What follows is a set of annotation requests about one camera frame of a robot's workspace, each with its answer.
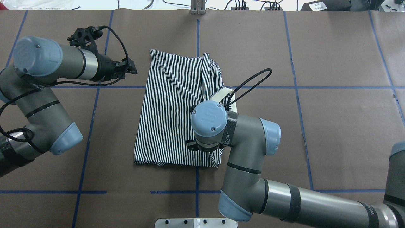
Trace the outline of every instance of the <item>striped shirt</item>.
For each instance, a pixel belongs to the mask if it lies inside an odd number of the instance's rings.
[[[224,88],[218,64],[151,50],[151,66],[134,150],[134,163],[218,167],[223,149],[190,151],[190,108]],[[225,104],[225,95],[220,103]]]

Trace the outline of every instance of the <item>black band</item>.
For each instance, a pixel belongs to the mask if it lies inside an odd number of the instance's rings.
[[[266,209],[267,199],[269,198],[269,183],[268,183],[267,179],[263,179],[263,180],[264,180],[264,187],[265,187],[264,201],[263,201],[263,205],[262,205],[262,208],[260,209],[259,214],[262,214],[264,212],[264,209]]]
[[[281,219],[281,221],[293,223],[297,220],[301,211],[301,194],[297,186],[287,185],[290,188],[291,193],[290,210],[288,211],[287,216],[284,219]]]
[[[221,144],[224,146],[231,146],[233,134],[235,133],[236,122],[238,121],[238,114],[236,112],[228,112],[228,120],[224,129]]]
[[[392,210],[392,213],[394,213],[394,215],[396,217],[396,221],[398,222],[398,228],[405,228],[404,219],[402,218],[399,211],[397,211],[397,209],[390,204],[385,204],[385,205],[387,205]]]
[[[390,196],[390,195],[385,194],[384,195],[384,200],[388,201],[390,203],[397,204],[399,206],[404,206],[405,207],[405,200],[397,198],[395,196]]]
[[[42,111],[42,110],[44,110],[44,109],[46,109],[46,108],[49,108],[49,107],[51,107],[51,106],[53,106],[53,105],[56,105],[56,104],[60,104],[60,101],[49,102],[49,103],[46,104],[46,105],[43,105],[43,106],[41,106],[41,107],[39,107],[39,108],[36,108],[36,109],[30,111],[29,113],[27,113],[27,114],[26,114],[26,117],[29,118],[30,116],[32,116],[32,115],[34,115],[34,114],[36,114],[36,113],[38,113],[38,112],[40,112],[40,111]]]
[[[0,151],[4,155],[4,157],[15,166],[25,166],[26,164],[33,161],[24,158],[23,156],[21,156],[21,154],[17,154],[9,141],[6,141],[0,145]]]
[[[83,68],[81,69],[80,74],[76,78],[79,78],[83,74],[84,70],[86,69],[86,56],[84,56],[84,53],[80,48],[78,48],[78,50],[80,51],[81,56],[83,57]]]
[[[24,81],[26,81],[28,84],[30,84],[37,90],[44,90],[46,88],[51,87],[50,85],[44,84],[44,83],[36,80],[34,77],[32,77],[29,74],[24,74],[23,76],[21,76],[21,78],[24,79]]]
[[[28,133],[27,133],[26,131],[23,131],[23,134],[24,134],[24,137],[25,137],[26,139],[29,138],[29,137],[28,137]],[[41,150],[39,147],[37,147],[31,140],[28,140],[28,143],[29,143],[30,146],[31,146],[34,150],[36,150],[38,153],[43,154],[43,153],[46,152],[46,151]]]
[[[230,163],[230,162],[228,162],[228,166],[229,166],[229,167],[232,167],[232,168],[234,168],[234,169],[237,169],[237,170],[242,170],[242,171],[250,172],[250,173],[253,173],[253,174],[261,174],[261,173],[262,173],[261,170],[249,169],[249,168],[246,168],[246,167],[243,167],[243,166],[239,166],[239,165],[232,164],[232,163]]]
[[[378,220],[378,215],[377,215],[377,212],[375,211],[375,209],[371,205],[365,204],[363,202],[359,202],[359,203],[361,203],[366,208],[367,215],[369,216],[368,228],[378,228],[379,220]]]

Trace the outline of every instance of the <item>white bracket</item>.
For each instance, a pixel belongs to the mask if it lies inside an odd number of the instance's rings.
[[[205,0],[191,0],[191,14],[205,14]]]
[[[229,218],[158,219],[155,228],[238,228]]]

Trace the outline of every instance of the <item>robotic arm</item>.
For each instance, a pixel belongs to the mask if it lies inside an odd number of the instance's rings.
[[[125,78],[125,73],[137,74],[134,62],[126,58],[112,61],[98,53],[94,40],[102,36],[108,26],[78,28],[68,38],[69,45],[51,39],[24,37],[14,49],[14,64],[0,72],[0,99],[16,104],[26,116],[29,125],[5,132],[0,128],[0,177],[32,162],[41,154],[51,151],[59,155],[72,148],[83,136],[75,122],[50,89],[62,83],[90,86],[111,85]],[[59,78],[105,82],[85,84],[76,81],[56,82]]]
[[[257,213],[319,228],[405,227],[405,142],[392,149],[384,203],[365,204],[261,178],[264,156],[280,143],[276,123],[204,101],[192,112],[192,127],[200,150],[232,147],[218,205],[232,220]]]

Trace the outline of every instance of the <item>white label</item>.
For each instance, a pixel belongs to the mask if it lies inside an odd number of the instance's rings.
[[[312,11],[321,11],[324,9],[328,9],[324,2],[309,4],[309,7],[311,8]]]

